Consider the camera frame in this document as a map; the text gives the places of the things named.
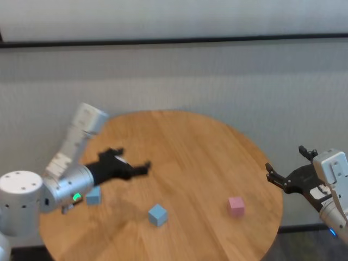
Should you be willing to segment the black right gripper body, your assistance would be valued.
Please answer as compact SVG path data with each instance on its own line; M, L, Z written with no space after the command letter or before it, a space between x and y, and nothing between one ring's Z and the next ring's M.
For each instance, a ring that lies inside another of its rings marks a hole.
M330 189L318 178L312 164L294 170L286 178L283 190L286 194L301 194L317 212L327 199L332 198Z

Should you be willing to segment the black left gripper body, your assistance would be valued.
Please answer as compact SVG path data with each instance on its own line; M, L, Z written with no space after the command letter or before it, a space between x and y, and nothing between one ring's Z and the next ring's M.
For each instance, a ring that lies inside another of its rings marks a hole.
M94 180L94 186L111 179L124 181L132 178L132 167L117 159L112 153L101 153L98 161L89 164L89 171Z

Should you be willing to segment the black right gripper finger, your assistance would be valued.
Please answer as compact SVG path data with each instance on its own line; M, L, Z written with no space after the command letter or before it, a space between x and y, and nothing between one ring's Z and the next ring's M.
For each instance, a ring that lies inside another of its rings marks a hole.
M281 188L282 190L286 190L287 181L286 179L278 174L270 163L265 164L265 168L267 170L266 178L268 182L276 185L277 187Z
M313 159L318 155L317 150L307 150L303 145L299 146L299 153L309 161L313 161Z

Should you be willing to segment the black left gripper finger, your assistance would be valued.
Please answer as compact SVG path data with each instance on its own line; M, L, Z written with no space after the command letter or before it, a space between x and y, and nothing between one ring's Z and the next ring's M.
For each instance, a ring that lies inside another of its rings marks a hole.
M108 148L103 152L100 152L98 154L99 158L105 158L105 157L120 157L124 153L124 148Z
M134 166L132 169L132 177L146 176L151 169L152 163L147 161L142 165Z

